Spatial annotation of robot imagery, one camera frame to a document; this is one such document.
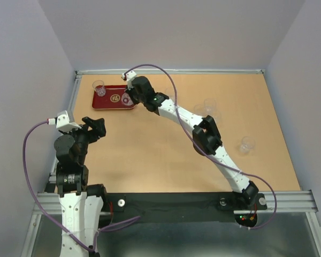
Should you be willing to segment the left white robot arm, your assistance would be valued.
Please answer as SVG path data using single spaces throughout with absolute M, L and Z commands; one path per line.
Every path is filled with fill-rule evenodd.
M 88 146 L 106 135 L 103 118 L 84 117 L 83 123 L 61 124 L 62 133 L 54 142 L 56 186 L 62 211 L 60 256 L 99 256 L 96 241 L 100 212 L 108 206 L 104 185 L 88 185 L 85 166 Z

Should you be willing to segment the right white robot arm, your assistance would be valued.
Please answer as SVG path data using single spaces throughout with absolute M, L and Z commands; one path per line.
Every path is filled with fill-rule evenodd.
M 255 202 L 257 186 L 239 170 L 228 155 L 213 117 L 202 117 L 177 107 L 175 102 L 163 93 L 156 92 L 150 81 L 144 76 L 126 78 L 125 92 L 134 104 L 142 103 L 144 107 L 161 117 L 174 121 L 182 126 L 195 150 L 208 156 L 223 176 L 227 179 L 238 207 L 247 209 Z

